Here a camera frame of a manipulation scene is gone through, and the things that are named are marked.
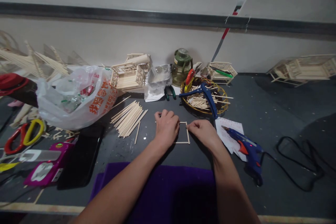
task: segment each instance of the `glue gun nozzle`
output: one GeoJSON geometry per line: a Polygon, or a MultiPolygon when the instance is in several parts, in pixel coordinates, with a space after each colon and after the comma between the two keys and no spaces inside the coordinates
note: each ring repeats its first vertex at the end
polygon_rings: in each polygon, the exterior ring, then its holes
{"type": "Polygon", "coordinates": [[[225,126],[222,126],[223,129],[225,129],[226,131],[229,130],[229,128],[225,127],[225,126]]]}

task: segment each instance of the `hand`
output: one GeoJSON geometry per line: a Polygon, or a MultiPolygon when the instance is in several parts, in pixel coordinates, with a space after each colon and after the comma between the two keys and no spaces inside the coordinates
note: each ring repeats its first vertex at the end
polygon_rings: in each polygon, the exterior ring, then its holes
{"type": "Polygon", "coordinates": [[[156,134],[154,141],[159,143],[165,151],[173,144],[180,129],[180,120],[173,111],[163,110],[155,113],[156,134]]]}
{"type": "Polygon", "coordinates": [[[208,120],[195,120],[187,125],[187,129],[193,133],[210,151],[215,150],[222,141],[215,128],[208,120]]]}

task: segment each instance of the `green-handled pliers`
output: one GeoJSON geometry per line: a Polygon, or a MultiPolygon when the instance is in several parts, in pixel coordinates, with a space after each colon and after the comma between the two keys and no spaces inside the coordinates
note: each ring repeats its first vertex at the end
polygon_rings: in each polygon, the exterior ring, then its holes
{"type": "Polygon", "coordinates": [[[217,72],[217,73],[219,73],[219,74],[221,74],[221,75],[223,75],[223,76],[226,76],[226,77],[229,77],[229,78],[233,78],[233,76],[231,75],[231,73],[228,72],[228,71],[220,70],[220,69],[215,68],[215,67],[212,67],[212,66],[210,66],[210,67],[211,67],[213,70],[215,70],[215,72],[217,72]]]}
{"type": "Polygon", "coordinates": [[[166,100],[167,101],[169,101],[169,95],[168,95],[168,93],[167,93],[167,88],[170,88],[170,91],[171,91],[171,93],[172,93],[172,95],[173,95],[173,98],[174,98],[174,100],[176,100],[176,94],[175,94],[175,91],[174,91],[174,89],[173,89],[173,87],[171,86],[171,85],[169,85],[169,86],[166,86],[165,88],[164,88],[164,95],[165,95],[165,97],[166,97],[166,100]]]}

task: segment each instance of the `hot glue gun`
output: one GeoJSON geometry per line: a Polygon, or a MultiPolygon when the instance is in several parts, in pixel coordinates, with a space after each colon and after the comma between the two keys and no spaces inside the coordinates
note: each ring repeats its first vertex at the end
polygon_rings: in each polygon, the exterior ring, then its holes
{"type": "Polygon", "coordinates": [[[262,147],[252,142],[248,137],[240,134],[238,131],[222,126],[226,132],[240,144],[239,151],[246,155],[246,166],[245,171],[249,174],[257,184],[257,186],[262,186],[263,178],[261,177],[261,165],[259,153],[262,153],[262,147]]]}

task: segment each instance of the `pink case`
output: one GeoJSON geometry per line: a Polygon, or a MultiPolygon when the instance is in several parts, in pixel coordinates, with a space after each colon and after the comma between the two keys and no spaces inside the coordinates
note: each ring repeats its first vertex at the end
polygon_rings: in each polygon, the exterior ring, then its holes
{"type": "Polygon", "coordinates": [[[60,157],[55,160],[55,161],[43,161],[43,162],[39,162],[39,164],[34,168],[34,170],[28,175],[28,177],[25,179],[25,181],[23,182],[24,185],[28,185],[28,186],[47,186],[50,183],[54,183],[57,182],[58,178],[60,177],[63,168],[65,167],[69,154],[71,153],[72,148],[75,145],[72,143],[67,143],[67,142],[58,142],[58,143],[54,143],[49,150],[51,151],[61,151],[62,153],[60,154],[60,157]],[[38,180],[34,180],[32,181],[32,177],[35,174],[35,171],[37,169],[40,169],[40,165],[43,166],[49,166],[49,164],[52,164],[51,169],[48,171],[47,175],[45,175],[45,177],[38,181],[38,180]]]}

